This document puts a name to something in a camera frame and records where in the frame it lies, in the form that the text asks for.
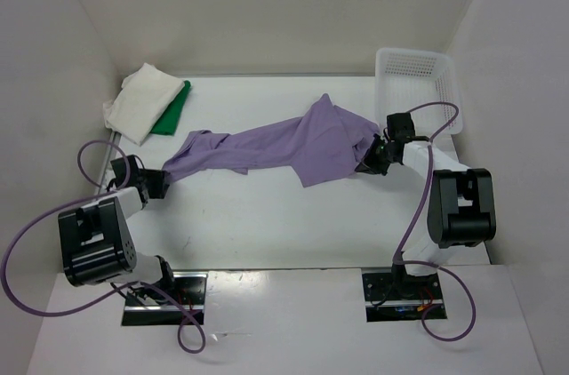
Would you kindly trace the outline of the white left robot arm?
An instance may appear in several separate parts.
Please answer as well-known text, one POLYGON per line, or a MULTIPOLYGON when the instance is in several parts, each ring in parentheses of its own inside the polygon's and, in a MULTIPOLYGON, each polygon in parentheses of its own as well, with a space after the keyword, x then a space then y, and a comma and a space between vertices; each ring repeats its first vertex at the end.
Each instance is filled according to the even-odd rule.
POLYGON ((175 298, 178 283, 169 263, 136 251, 127 225, 149 201, 164 199, 170 183, 165 171, 117 171, 108 195, 58 215, 63 271, 70 284, 133 282, 143 298, 160 304, 175 298))

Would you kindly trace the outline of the green t shirt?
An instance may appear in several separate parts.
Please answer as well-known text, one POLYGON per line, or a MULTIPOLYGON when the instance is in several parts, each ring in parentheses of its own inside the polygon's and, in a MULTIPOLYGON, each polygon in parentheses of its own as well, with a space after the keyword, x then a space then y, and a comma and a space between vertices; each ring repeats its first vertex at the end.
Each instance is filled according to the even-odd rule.
POLYGON ((153 125, 150 134, 163 136, 173 136, 175 134, 190 91, 191 82, 185 80, 180 92, 153 125))

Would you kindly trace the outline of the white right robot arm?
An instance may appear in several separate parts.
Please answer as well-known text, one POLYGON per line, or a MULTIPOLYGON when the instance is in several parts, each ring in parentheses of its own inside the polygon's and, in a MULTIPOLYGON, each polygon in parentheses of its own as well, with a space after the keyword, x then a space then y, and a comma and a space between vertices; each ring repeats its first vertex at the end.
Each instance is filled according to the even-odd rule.
POLYGON ((401 164, 425 179, 419 206, 393 256, 390 288, 409 298, 461 248, 496 234, 493 179, 452 159, 425 137, 386 139, 376 134, 358 172, 385 176, 401 164))

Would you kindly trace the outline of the lavender t shirt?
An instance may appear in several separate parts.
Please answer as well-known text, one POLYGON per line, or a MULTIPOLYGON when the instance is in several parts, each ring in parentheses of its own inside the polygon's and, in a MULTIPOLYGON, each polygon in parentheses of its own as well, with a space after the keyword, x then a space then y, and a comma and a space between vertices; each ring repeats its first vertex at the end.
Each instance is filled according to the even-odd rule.
POLYGON ((205 170, 290 166, 305 188, 347 178, 356 171, 380 127, 332 103, 323 94, 304 116, 236 134, 190 132, 163 164, 172 180, 205 170))

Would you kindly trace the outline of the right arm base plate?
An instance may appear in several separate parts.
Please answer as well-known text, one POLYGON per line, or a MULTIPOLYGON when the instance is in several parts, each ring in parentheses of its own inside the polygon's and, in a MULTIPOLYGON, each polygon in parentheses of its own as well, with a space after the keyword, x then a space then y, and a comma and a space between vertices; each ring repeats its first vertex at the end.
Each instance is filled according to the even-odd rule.
POLYGON ((447 318, 437 275, 396 277, 383 267, 364 269, 361 277, 368 323, 447 318))

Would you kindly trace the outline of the white t shirt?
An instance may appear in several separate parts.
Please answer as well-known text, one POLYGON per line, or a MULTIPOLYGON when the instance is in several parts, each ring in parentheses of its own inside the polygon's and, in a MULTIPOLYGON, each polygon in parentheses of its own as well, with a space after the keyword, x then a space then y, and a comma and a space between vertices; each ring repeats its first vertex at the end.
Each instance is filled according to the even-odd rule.
POLYGON ((104 124, 140 145, 183 86, 178 77, 144 63, 125 78, 116 98, 103 104, 104 124))

